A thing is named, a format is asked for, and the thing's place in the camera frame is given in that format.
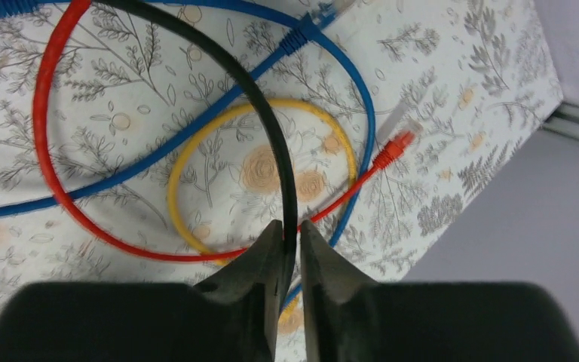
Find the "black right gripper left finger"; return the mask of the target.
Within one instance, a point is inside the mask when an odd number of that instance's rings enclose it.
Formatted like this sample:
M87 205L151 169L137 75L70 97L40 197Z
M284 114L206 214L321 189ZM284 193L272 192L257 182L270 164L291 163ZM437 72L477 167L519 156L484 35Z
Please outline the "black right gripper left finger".
M285 240L275 220L193 286L27 285L0 313L0 361L272 361L284 299Z

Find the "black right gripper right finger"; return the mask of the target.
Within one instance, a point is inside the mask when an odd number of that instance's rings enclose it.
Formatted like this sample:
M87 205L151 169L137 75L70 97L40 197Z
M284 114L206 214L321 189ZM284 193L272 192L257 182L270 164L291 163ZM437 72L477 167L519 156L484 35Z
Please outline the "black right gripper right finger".
M538 285L382 283L310 221L300 244L309 361L579 361L568 318Z

